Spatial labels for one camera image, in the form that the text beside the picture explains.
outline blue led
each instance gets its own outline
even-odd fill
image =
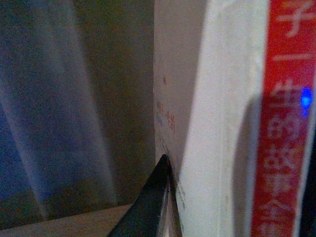
[[[307,110],[311,106],[313,101],[313,94],[311,89],[308,87],[304,87],[302,89],[302,96],[301,96],[301,106],[303,107],[303,116],[308,116]]]

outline wall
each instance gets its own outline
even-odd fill
[[[116,168],[118,202],[132,203],[155,165],[154,1],[74,0],[74,5]]]

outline curtain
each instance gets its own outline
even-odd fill
[[[117,204],[73,12],[0,1],[0,229]]]

